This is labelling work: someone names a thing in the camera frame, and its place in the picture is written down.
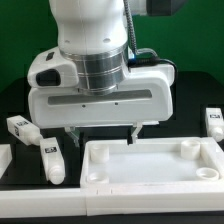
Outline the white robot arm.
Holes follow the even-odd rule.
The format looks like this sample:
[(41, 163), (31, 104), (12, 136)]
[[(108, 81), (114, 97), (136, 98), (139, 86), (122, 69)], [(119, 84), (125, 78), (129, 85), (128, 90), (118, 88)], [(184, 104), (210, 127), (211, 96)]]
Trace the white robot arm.
[(150, 48), (139, 49), (132, 17), (170, 16), (187, 0), (49, 0), (58, 46), (39, 54), (28, 72), (32, 122), (64, 128), (133, 127), (173, 114), (170, 87), (176, 65)]

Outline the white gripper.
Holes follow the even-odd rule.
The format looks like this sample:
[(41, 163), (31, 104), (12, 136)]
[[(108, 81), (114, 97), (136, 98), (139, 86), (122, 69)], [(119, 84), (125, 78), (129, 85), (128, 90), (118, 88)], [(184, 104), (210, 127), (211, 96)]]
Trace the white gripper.
[(76, 147), (76, 127), (133, 125), (128, 143), (135, 144), (143, 124), (173, 114), (174, 66), (129, 65), (124, 48), (76, 55), (55, 47), (36, 56), (27, 80), (32, 122), (41, 128), (65, 127)]

